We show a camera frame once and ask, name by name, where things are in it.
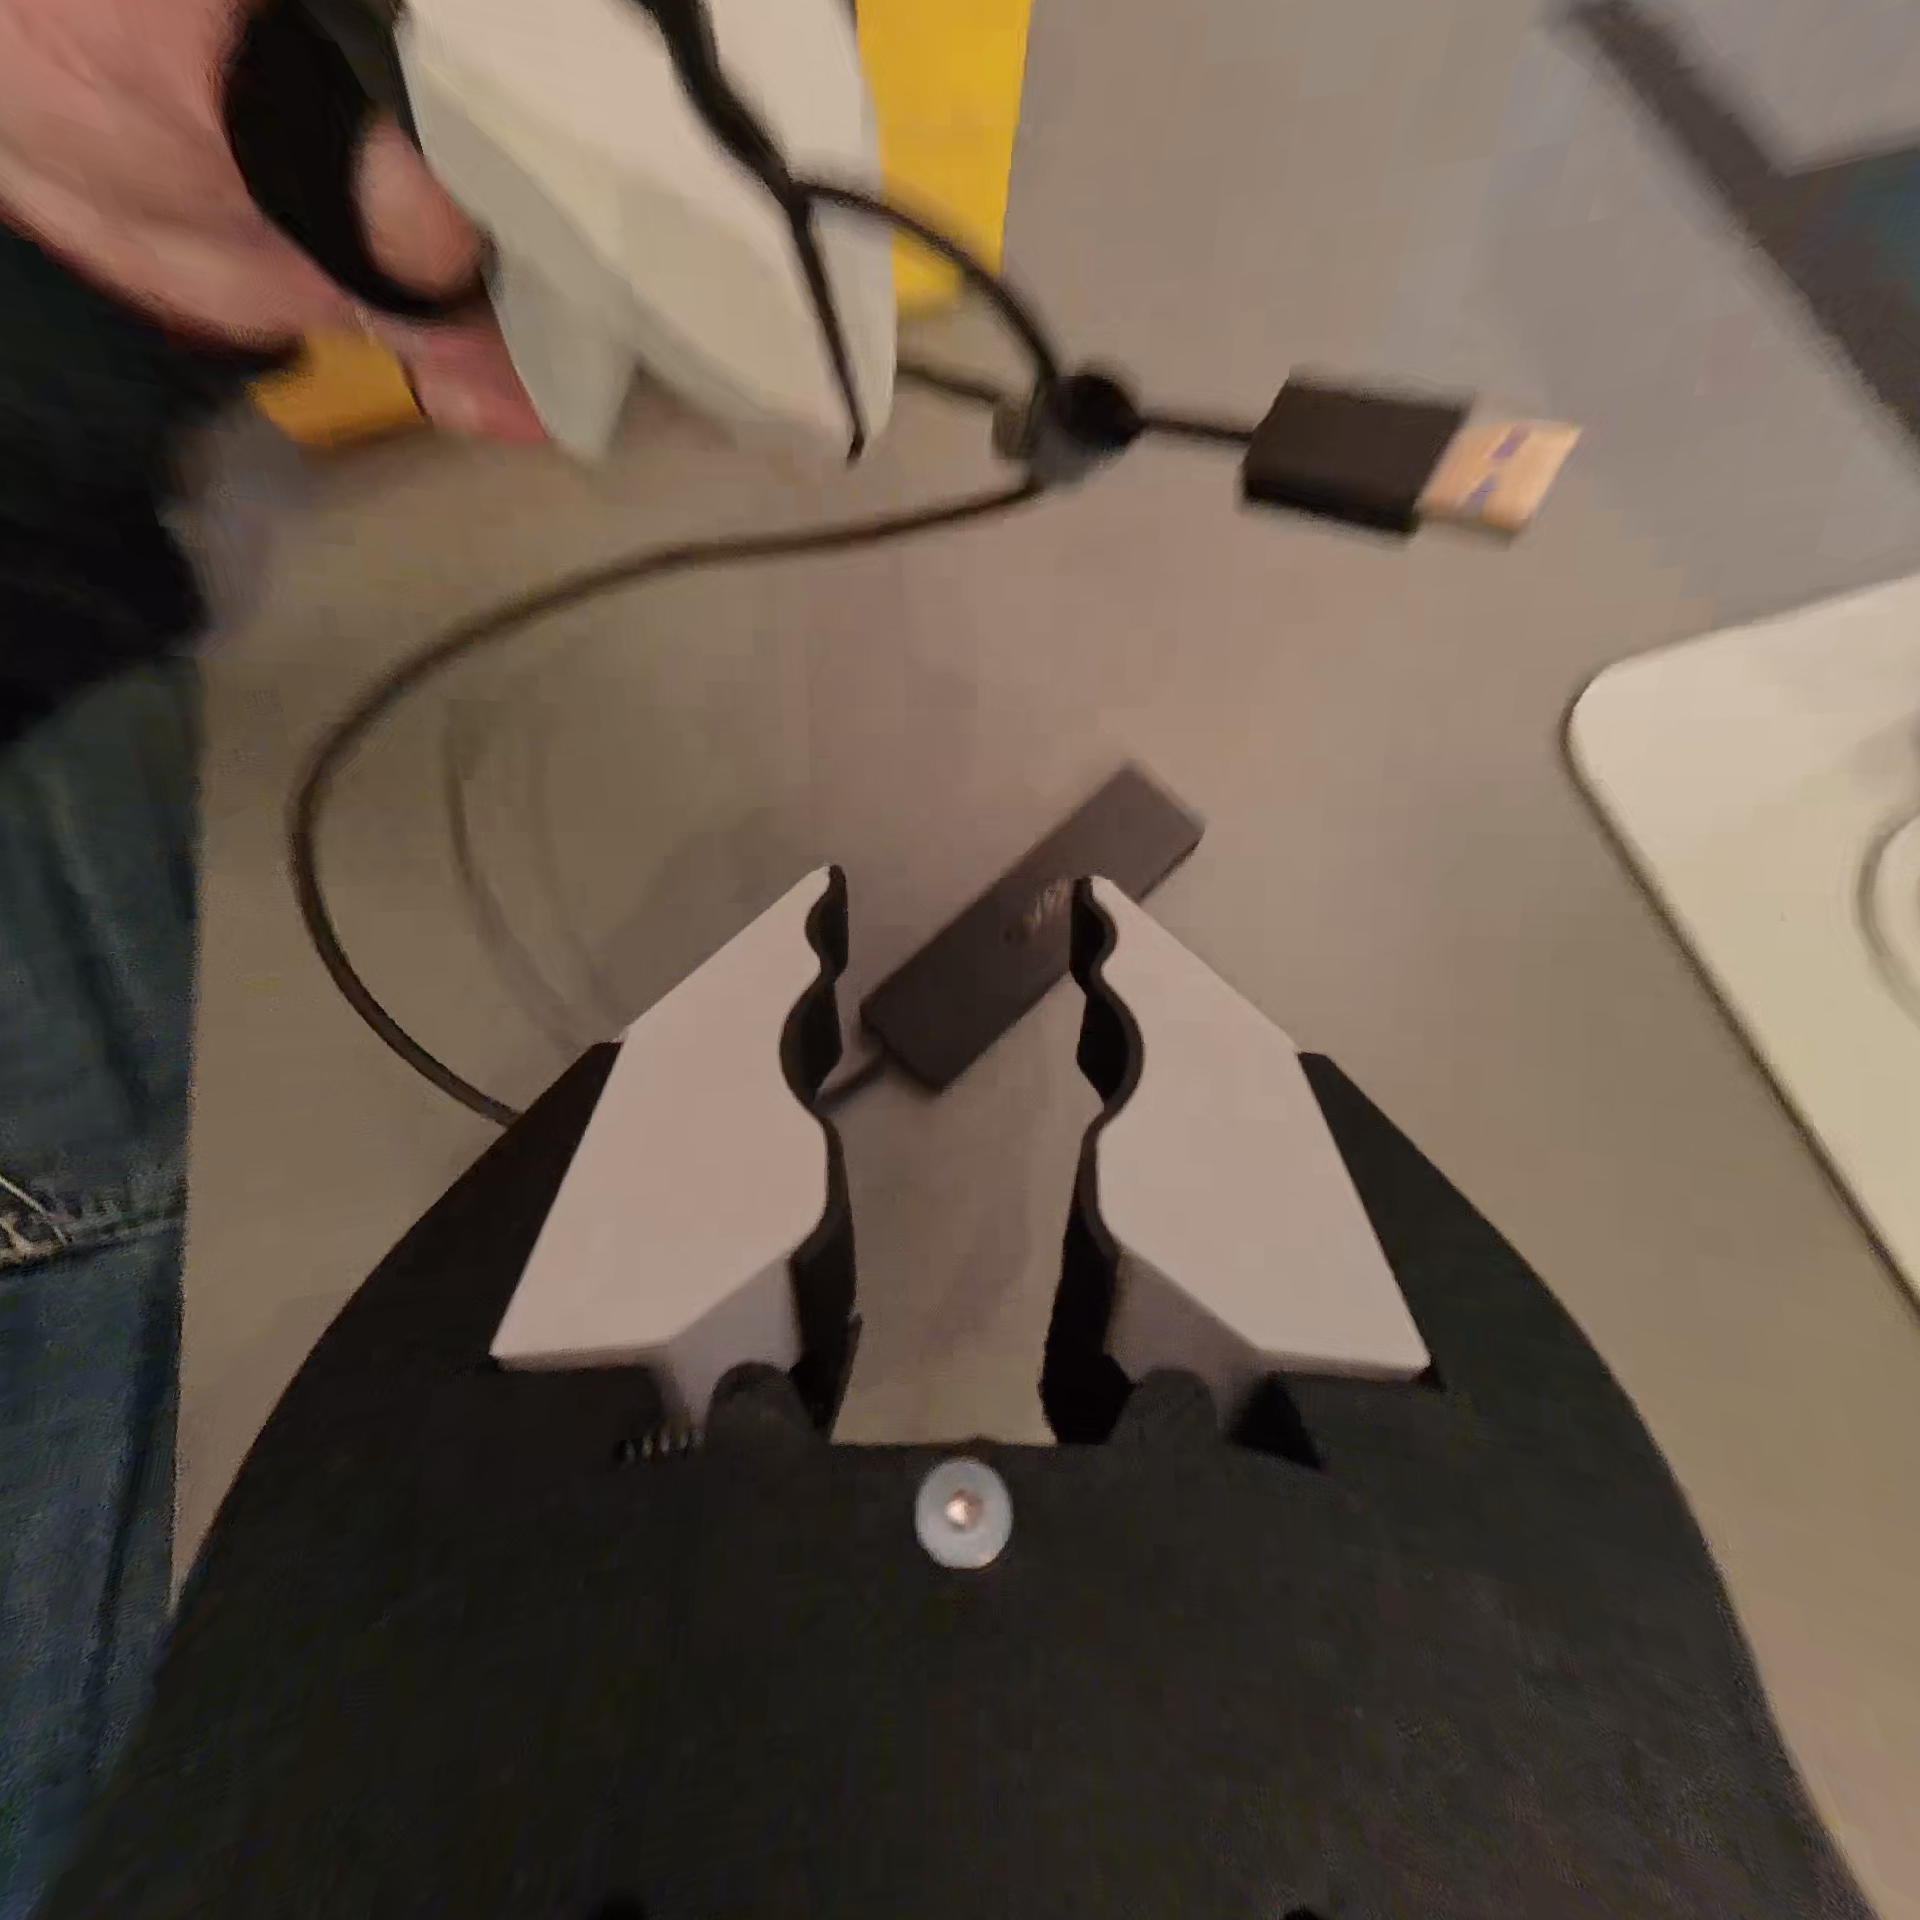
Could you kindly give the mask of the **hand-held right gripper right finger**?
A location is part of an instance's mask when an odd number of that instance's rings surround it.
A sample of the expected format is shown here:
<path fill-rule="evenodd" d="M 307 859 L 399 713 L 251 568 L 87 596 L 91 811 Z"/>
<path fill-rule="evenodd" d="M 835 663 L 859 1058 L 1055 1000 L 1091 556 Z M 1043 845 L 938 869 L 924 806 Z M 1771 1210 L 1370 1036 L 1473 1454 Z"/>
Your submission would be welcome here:
<path fill-rule="evenodd" d="M 1043 1338 L 1043 1422 L 1103 1441 L 1184 1373 L 1236 1441 L 1303 1441 L 1286 1382 L 1418 1382 L 1418 1329 L 1291 1036 L 1105 875 L 1071 885 L 1098 1099 Z"/>

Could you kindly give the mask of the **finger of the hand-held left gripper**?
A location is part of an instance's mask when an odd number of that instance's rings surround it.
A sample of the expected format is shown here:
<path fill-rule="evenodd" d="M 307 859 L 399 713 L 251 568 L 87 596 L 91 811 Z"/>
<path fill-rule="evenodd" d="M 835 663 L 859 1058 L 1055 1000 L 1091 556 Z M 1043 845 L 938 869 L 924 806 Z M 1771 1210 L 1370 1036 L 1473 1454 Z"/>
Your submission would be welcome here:
<path fill-rule="evenodd" d="M 723 156 L 820 264 L 813 204 L 720 75 L 707 4 L 416 1 L 396 45 L 426 165 L 492 241 L 492 310 L 554 443 L 600 460 L 646 376 L 707 420 L 861 456 L 749 414 L 710 342 Z"/>
<path fill-rule="evenodd" d="M 718 74 L 790 179 L 870 195 L 879 188 L 876 111 L 847 4 L 711 1 Z M 751 416 L 821 443 L 873 443 L 898 374 L 894 241 L 837 204 L 796 227 L 766 179 L 720 157 L 723 251 L 710 342 Z"/>

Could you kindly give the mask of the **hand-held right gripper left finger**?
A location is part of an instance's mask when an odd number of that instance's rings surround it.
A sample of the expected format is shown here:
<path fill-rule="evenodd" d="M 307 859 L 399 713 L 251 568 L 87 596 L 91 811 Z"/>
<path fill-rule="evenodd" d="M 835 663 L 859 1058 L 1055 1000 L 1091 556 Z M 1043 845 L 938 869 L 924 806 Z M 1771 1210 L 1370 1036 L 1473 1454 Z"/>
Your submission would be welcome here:
<path fill-rule="evenodd" d="M 847 957 L 847 879 L 820 865 L 627 1023 L 492 1333 L 497 1366 L 635 1366 L 689 1427 L 732 1369 L 760 1366 L 831 1427 L 855 1268 L 820 1091 Z"/>

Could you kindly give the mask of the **yellow plastic bin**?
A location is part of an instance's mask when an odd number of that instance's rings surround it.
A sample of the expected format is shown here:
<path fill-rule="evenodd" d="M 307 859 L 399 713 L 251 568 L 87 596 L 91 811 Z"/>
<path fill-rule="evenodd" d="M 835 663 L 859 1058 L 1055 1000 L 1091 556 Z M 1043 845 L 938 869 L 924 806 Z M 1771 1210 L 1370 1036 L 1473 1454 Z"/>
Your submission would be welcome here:
<path fill-rule="evenodd" d="M 887 193 L 992 267 L 1020 130 L 1032 1 L 859 1 Z M 251 404 L 303 449 L 338 452 L 423 424 L 393 349 L 366 332 L 310 338 Z"/>

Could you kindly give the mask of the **black usb hub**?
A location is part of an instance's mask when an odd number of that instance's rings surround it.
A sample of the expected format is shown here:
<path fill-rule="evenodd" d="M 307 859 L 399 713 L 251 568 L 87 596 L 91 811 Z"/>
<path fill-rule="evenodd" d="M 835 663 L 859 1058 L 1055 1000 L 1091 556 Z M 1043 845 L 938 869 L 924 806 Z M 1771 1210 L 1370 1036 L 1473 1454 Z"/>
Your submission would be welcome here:
<path fill-rule="evenodd" d="M 945 1091 L 1067 976 L 1076 883 L 1145 900 L 1203 831 L 1163 782 L 1118 768 L 866 994 L 861 1031 L 909 1085 Z"/>

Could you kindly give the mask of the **person's left forearm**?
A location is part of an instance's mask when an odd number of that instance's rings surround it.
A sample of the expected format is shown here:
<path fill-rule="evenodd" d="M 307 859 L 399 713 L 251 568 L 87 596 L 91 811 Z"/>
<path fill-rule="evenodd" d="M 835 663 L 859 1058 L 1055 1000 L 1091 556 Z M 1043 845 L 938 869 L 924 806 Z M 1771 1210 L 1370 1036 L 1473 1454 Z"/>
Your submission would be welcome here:
<path fill-rule="evenodd" d="M 197 429 L 269 361 L 190 339 L 1 227 L 1 742 L 204 616 L 170 507 Z"/>

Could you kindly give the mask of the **person's left hand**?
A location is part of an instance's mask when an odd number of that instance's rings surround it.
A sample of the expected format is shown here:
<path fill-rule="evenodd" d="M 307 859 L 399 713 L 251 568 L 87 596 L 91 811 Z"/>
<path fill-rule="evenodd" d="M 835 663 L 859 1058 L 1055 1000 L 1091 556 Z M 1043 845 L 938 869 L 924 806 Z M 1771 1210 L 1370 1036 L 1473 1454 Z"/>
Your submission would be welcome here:
<path fill-rule="evenodd" d="M 416 323 L 338 286 L 251 202 L 223 93 L 247 4 L 5 1 L 4 217 L 89 283 L 187 339 L 292 349 L 370 333 L 428 420 L 539 443 L 492 310 Z"/>

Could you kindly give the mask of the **person's legs in jeans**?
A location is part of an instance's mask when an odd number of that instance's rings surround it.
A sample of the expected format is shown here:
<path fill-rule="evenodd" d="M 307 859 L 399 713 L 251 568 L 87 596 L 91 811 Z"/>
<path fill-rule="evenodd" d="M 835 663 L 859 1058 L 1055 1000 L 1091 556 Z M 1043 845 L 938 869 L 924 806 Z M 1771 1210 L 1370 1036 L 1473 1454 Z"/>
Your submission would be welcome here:
<path fill-rule="evenodd" d="M 4 749 L 4 1909 L 58 1871 L 171 1592 L 197 972 L 199 678 Z"/>

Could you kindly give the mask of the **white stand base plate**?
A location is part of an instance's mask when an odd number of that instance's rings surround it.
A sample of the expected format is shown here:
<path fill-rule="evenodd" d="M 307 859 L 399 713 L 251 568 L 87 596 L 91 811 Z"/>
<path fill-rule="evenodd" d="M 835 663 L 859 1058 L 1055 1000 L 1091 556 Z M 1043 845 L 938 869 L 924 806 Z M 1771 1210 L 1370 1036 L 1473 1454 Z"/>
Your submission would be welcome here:
<path fill-rule="evenodd" d="M 1569 769 L 1918 1290 L 1918 579 L 1602 668 Z"/>

